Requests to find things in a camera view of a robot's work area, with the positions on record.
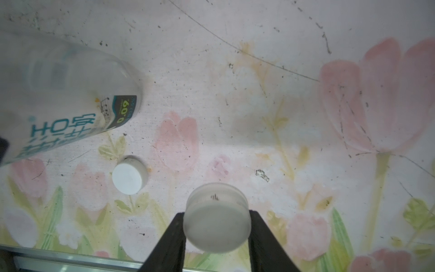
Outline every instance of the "pink flower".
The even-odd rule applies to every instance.
[[[39,198],[47,192],[47,174],[44,162],[40,159],[24,159],[11,164],[12,178],[20,191],[28,196]]]
[[[411,254],[382,248],[368,256],[358,256],[349,266],[349,272],[408,272]]]
[[[180,120],[171,111],[160,126],[155,147],[161,161],[173,171],[191,168],[199,155],[196,120],[191,117]]]
[[[78,204],[89,211],[101,210],[109,199],[104,173],[94,174],[86,164],[76,167],[70,181],[70,189]]]
[[[404,147],[431,120],[435,38],[417,43],[404,55],[395,39],[386,39],[360,64],[325,64],[320,83],[326,113],[345,143],[365,152]]]
[[[323,217],[297,214],[287,227],[287,247],[290,255],[311,261],[329,249],[331,227]]]
[[[207,167],[207,180],[209,182],[228,182],[233,176],[231,160],[225,155],[212,160]]]
[[[94,256],[103,257],[103,258],[110,258],[109,253],[107,253],[106,251],[101,251],[101,250],[94,252]]]

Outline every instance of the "green leaf pattern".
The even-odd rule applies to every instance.
[[[147,209],[149,202],[150,202],[150,195],[148,193],[143,193],[139,195],[134,204],[135,211],[144,212]]]
[[[77,253],[83,255],[92,255],[94,253],[94,250],[92,249],[89,240],[84,235],[82,236],[77,247]]]
[[[40,241],[37,243],[37,248],[52,250],[56,225],[62,217],[64,192],[62,187],[57,187],[48,206],[48,211],[43,217],[43,225]]]
[[[89,218],[86,212],[80,207],[77,208],[76,222],[83,227],[89,227],[90,225],[92,225],[92,220]]]
[[[118,208],[118,210],[123,214],[131,215],[133,213],[131,208],[127,204],[125,204],[122,200],[115,200],[115,205],[116,208]]]
[[[411,198],[403,212],[403,218],[416,231],[435,228],[435,216],[429,212],[426,202],[419,198]]]
[[[421,244],[416,245],[412,248],[412,251],[417,256],[418,259],[426,259],[432,253],[434,252],[434,246],[433,245],[427,245],[427,244]]]
[[[125,137],[121,136],[113,144],[112,138],[108,134],[110,145],[102,144],[98,147],[98,153],[107,160],[118,160],[125,152],[126,142]]]
[[[38,220],[38,216],[36,215],[36,212],[32,208],[32,205],[30,204],[29,200],[27,199],[27,196],[20,191],[18,186],[15,184],[13,179],[11,177],[7,177],[7,181],[9,183],[10,191],[13,195],[13,199],[15,201],[15,204],[22,208],[23,210],[27,211],[36,221]]]
[[[332,209],[331,228],[329,250],[318,258],[316,272],[345,272],[354,257],[345,225],[335,208]]]
[[[150,212],[154,226],[156,226],[159,236],[162,236],[169,225],[169,218],[161,206],[153,199],[150,200]]]

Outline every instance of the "plastic bottle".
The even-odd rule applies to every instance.
[[[140,80],[116,57],[0,22],[0,164],[124,125]]]

